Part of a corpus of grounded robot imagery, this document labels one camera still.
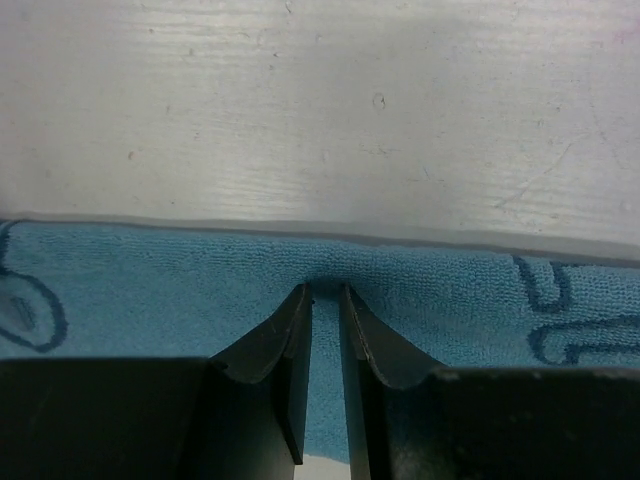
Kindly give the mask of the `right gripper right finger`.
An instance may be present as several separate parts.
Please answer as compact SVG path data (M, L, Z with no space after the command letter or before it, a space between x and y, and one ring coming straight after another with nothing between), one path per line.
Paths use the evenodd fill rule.
M355 479L635 479L639 373L449 367L340 292Z

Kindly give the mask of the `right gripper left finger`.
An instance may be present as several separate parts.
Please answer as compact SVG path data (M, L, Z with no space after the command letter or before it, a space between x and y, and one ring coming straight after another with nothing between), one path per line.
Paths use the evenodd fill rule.
M212 357L1 364L5 479L290 479L303 461L312 294Z

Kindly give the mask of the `light blue towel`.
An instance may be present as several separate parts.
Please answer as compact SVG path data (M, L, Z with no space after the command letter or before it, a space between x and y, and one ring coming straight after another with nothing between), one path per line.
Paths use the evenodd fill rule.
M5 357L212 355L303 282L305 450L347 459L337 294L454 366L639 363L639 272L520 255L111 225L3 221Z

